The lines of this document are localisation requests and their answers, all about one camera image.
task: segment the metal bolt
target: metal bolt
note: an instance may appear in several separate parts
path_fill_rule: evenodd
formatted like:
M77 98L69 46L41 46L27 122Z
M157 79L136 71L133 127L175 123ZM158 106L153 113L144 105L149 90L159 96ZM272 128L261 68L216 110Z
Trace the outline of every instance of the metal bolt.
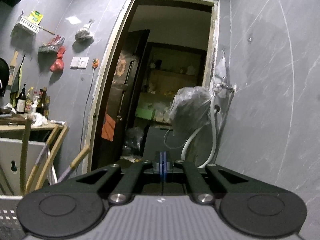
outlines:
M124 202L126 197L125 195L123 194L120 194L120 193L117 193L117 194L113 194L110 196L110 199L113 201L113 202L116 202L116 203L121 203L121 202Z
M200 194L197 199L202 203L210 202L213 200L213 196L208 193Z

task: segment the yellow package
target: yellow package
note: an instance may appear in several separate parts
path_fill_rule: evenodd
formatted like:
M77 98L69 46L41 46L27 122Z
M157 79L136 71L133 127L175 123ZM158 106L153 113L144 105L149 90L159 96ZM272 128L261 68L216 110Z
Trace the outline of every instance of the yellow package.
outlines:
M37 11L32 11L28 17L28 21L34 23L35 25L39 25L43 18L43 15Z

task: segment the keyhole slot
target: keyhole slot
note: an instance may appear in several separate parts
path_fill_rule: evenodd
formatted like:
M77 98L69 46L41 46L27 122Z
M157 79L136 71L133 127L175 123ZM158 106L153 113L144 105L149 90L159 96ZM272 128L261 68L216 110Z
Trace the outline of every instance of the keyhole slot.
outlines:
M12 172L17 172L17 170L18 170L15 161L12 161L12 162L11 162L11 170L12 170Z

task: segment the red plastic bag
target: red plastic bag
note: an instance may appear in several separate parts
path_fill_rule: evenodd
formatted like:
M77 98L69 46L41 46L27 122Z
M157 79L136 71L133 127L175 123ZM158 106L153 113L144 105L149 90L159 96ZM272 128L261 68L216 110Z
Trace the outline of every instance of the red plastic bag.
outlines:
M50 67L50 71L51 72L55 72L55 71L63 71L64 68L64 62L62 60L63 58L63 54L66 52L66 48L64 46L61 46L58 50L57 53L57 59L56 61L53 63L53 65Z

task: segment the dark wooden door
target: dark wooden door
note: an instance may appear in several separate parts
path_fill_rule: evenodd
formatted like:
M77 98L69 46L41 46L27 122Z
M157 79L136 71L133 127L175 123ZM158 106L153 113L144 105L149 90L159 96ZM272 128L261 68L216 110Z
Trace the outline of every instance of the dark wooden door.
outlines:
M115 162L121 155L137 71L148 36L149 30L129 32L124 42L109 92L107 109L100 109L105 112L105 117L103 126L97 127L101 131L101 139L96 140L94 146L93 169Z

